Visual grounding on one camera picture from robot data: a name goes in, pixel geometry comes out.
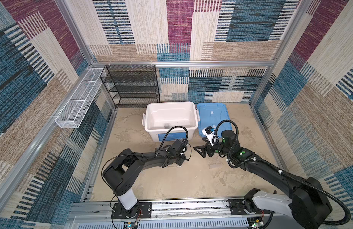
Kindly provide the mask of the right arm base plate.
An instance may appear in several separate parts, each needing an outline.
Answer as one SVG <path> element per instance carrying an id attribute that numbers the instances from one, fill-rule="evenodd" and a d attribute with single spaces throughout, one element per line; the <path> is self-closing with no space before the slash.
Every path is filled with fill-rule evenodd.
<path id="1" fill-rule="evenodd" d="M 244 199 L 229 198 L 228 200 L 225 201 L 225 205 L 230 210 L 230 213 L 233 216 L 237 216 L 237 215 L 262 216 L 262 215 L 269 215 L 271 213 L 270 210 L 260 210 L 260 209 L 247 210 L 243 202 L 244 202 Z"/>

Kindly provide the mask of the white plastic storage bin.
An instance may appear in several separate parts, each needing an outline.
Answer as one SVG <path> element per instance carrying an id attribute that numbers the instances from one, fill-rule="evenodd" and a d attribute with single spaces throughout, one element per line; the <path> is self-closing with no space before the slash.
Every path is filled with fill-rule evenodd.
<path id="1" fill-rule="evenodd" d="M 198 110 L 193 102 L 153 103 L 147 106 L 143 114 L 142 125 L 155 142 L 182 139 L 188 136 L 193 138 L 198 129 Z"/>

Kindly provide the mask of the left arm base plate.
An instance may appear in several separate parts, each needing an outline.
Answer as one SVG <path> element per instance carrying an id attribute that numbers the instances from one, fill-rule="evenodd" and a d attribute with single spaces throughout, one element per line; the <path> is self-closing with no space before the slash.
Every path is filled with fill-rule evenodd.
<path id="1" fill-rule="evenodd" d="M 151 202 L 137 202 L 130 210 L 126 210 L 121 203 L 115 203 L 111 219 L 148 219 L 151 218 L 151 211 Z"/>

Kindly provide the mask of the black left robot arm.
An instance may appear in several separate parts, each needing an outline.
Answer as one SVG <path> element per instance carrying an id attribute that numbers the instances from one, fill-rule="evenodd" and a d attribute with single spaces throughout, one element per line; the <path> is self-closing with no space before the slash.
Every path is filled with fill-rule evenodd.
<path id="1" fill-rule="evenodd" d="M 176 139 L 171 145 L 164 146 L 168 135 L 177 128 L 183 129 L 186 136 L 183 139 Z M 139 174 L 145 169 L 165 168 L 173 164 L 182 166 L 185 161 L 189 161 L 185 156 L 189 143 L 188 137 L 189 133 L 185 127 L 172 127 L 165 134 L 160 146 L 153 152 L 136 153 L 127 148 L 114 157 L 108 166 L 103 166 L 102 179 L 120 203 L 120 207 L 115 207 L 114 212 L 117 210 L 123 211 L 127 218 L 133 218 L 141 213 L 139 201 L 132 190 Z"/>

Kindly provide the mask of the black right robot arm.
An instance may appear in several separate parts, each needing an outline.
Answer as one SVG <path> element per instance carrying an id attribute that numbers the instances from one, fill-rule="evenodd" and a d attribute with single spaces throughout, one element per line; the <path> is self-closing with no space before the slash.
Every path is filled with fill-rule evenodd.
<path id="1" fill-rule="evenodd" d="M 221 135 L 218 129 L 211 126 L 205 128 L 203 141 L 206 144 L 194 147 L 194 150 L 203 158 L 218 154 L 227 160 L 232 169 L 241 168 L 253 173 L 284 193 L 282 196 L 252 189 L 244 197 L 248 213 L 270 210 L 292 217 L 305 229 L 317 229 L 322 224 L 340 226 L 350 221 L 348 207 L 325 191 L 318 180 L 293 175 L 243 148 L 239 143 L 238 129 L 225 130 Z"/>

